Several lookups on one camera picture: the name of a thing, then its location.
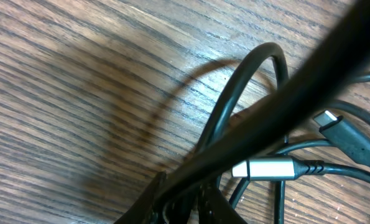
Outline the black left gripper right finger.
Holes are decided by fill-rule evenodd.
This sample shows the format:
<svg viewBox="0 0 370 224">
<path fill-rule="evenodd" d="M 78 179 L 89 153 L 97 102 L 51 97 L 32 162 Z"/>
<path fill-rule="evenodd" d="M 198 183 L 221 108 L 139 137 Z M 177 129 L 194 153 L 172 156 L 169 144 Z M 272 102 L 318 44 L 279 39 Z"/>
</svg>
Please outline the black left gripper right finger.
<svg viewBox="0 0 370 224">
<path fill-rule="evenodd" d="M 370 63 L 370 0 L 358 1 L 287 84 L 205 152 L 179 167 L 156 195 L 169 202 L 217 177 L 299 125 Z"/>
</svg>

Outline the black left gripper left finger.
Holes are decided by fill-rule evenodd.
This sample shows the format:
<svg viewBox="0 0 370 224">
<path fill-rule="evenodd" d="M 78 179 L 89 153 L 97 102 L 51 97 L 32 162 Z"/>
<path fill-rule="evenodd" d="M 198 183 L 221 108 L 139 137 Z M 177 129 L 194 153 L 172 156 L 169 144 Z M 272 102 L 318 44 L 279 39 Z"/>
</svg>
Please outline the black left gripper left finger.
<svg viewBox="0 0 370 224">
<path fill-rule="evenodd" d="M 154 199 L 165 180 L 165 172 L 157 173 L 131 208 L 114 224 L 187 223 L 194 205 L 197 206 L 200 223 L 246 223 L 214 184 L 202 185 L 168 205 L 164 211 L 158 210 Z"/>
</svg>

